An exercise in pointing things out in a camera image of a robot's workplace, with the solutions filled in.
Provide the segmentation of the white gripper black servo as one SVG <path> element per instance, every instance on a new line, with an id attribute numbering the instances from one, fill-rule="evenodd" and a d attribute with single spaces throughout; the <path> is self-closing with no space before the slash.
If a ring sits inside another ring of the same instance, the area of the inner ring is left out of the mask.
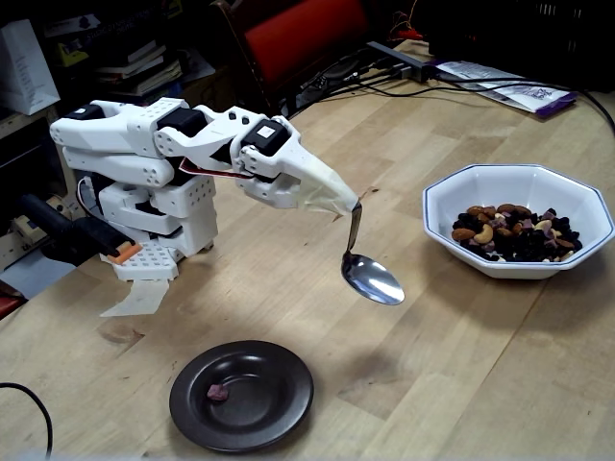
<path id="1" fill-rule="evenodd" d="M 282 119 L 252 118 L 230 147 L 232 167 L 254 175 L 237 185 L 247 196 L 274 208 L 351 213 L 358 202 L 354 190 L 291 135 Z"/>

